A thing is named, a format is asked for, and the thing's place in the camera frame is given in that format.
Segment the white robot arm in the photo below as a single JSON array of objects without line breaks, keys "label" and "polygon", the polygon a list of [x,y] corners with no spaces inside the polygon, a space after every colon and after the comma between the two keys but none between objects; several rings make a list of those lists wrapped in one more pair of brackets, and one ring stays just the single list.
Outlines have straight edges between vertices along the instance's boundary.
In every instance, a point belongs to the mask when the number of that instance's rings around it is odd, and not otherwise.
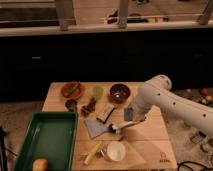
[{"label": "white robot arm", "polygon": [[133,110],[144,116],[155,105],[213,138],[213,108],[180,97],[171,88],[172,82],[166,75],[142,82],[131,101]]}]

